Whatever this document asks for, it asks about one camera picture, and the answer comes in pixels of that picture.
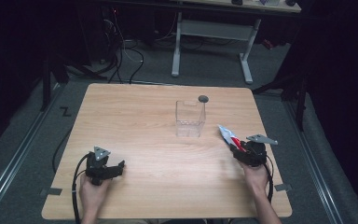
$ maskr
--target clear plastic container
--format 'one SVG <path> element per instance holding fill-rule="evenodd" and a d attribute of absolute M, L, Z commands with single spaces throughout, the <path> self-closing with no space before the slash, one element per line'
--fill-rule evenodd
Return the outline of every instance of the clear plastic container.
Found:
<path fill-rule="evenodd" d="M 198 101 L 176 102 L 176 136 L 200 137 L 205 123 L 205 103 Z"/>

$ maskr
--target gray carpet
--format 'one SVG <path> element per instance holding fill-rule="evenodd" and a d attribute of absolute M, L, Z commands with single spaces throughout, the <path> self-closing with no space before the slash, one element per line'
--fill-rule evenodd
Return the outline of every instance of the gray carpet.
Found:
<path fill-rule="evenodd" d="M 139 43 L 134 49 L 143 53 L 145 63 L 133 77 L 138 81 L 156 82 L 175 85 L 247 87 L 255 89 L 269 83 L 275 76 L 289 45 L 268 50 L 255 45 L 249 57 L 249 64 L 254 76 L 254 84 L 244 83 L 241 65 L 236 52 L 242 43 L 224 46 L 204 44 L 197 50 L 198 43 L 184 44 L 182 51 L 181 75 L 171 77 L 172 46 L 169 42 L 160 43 L 151 48 Z M 119 70 L 122 80 L 128 80 L 140 64 L 140 56 L 127 49 Z M 92 69 L 99 70 L 103 65 L 95 64 Z M 110 77 L 113 71 L 105 75 Z M 101 82 L 88 77 L 71 75 L 65 86 L 58 88 L 57 100 L 51 108 L 39 131 L 29 145 L 29 152 L 21 163 L 6 193 L 0 200 L 0 223 L 74 223 L 73 220 L 51 221 L 41 217 L 46 198 L 40 195 L 42 189 L 50 187 L 54 177 L 52 158 L 54 152 L 66 133 L 75 122 L 77 111 L 81 105 L 85 90 L 90 83 Z M 256 103 L 260 111 L 267 134 L 279 140 L 273 146 L 274 156 L 279 165 L 283 182 L 292 189 L 288 191 L 293 214 L 282 219 L 283 223 L 330 223 L 324 205 L 310 175 L 293 119 L 287 112 L 291 103 L 284 103 L 279 96 L 280 91 L 268 91 L 256 95 Z M 0 139 L 0 176 L 5 171 L 11 158 L 15 155 L 34 120 L 40 116 L 42 105 L 42 88 L 38 85 L 25 105 L 19 109 L 10 122 L 10 126 Z M 325 140 L 323 130 L 314 113 L 310 98 L 307 99 L 307 110 L 304 116 L 305 132 L 313 155 L 318 162 L 324 179 L 331 189 L 342 223 L 358 223 L 358 201 L 351 189 L 351 184 L 343 174 L 339 163 Z M 59 163 L 65 142 L 58 150 L 56 165 Z M 253 218 L 238 218 L 233 223 L 257 223 Z"/>

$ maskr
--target desk leg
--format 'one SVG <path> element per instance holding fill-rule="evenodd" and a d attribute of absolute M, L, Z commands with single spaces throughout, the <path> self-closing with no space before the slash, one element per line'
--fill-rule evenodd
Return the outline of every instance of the desk leg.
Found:
<path fill-rule="evenodd" d="M 178 12 L 178 20 L 176 23 L 176 45 L 175 45 L 175 52 L 173 53 L 173 62 L 172 62 L 173 77 L 179 76 L 181 34 L 182 34 L 182 12 Z"/>
<path fill-rule="evenodd" d="M 247 84 L 252 84 L 253 83 L 252 74 L 251 74 L 251 71 L 249 69 L 249 64 L 248 64 L 248 57 L 249 57 L 249 53 L 251 52 L 252 45 L 255 42 L 255 36 L 257 35 L 257 31 L 258 31 L 258 27 L 260 26 L 260 22 L 261 22 L 261 20 L 256 20 L 255 21 L 255 25 L 254 25 L 254 27 L 252 29 L 250 38 L 248 40 L 248 45 L 246 46 L 246 50 L 245 50 L 244 53 L 240 54 L 242 72 L 243 72 L 243 75 L 245 76 L 245 82 Z"/>

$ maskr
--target person's arm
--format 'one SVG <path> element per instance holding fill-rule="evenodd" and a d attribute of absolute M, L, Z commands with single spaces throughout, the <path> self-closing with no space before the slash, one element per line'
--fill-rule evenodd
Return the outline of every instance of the person's arm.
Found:
<path fill-rule="evenodd" d="M 95 224 L 103 201 L 106 196 L 110 180 L 104 180 L 101 186 L 91 184 L 91 179 L 86 175 L 80 177 L 80 200 L 83 205 L 82 224 Z"/>
<path fill-rule="evenodd" d="M 240 162 L 245 172 L 246 185 L 252 192 L 255 200 L 255 208 L 261 224 L 279 224 L 278 218 L 272 205 L 269 203 L 266 193 L 266 185 L 269 182 L 267 171 L 263 165 L 251 167 Z"/>

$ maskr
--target transparent box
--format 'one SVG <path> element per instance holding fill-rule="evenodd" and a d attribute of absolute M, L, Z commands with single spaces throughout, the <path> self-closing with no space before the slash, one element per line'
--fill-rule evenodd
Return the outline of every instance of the transparent box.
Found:
<path fill-rule="evenodd" d="M 205 103 L 198 101 L 176 102 L 176 136 L 200 137 L 205 123 Z"/>

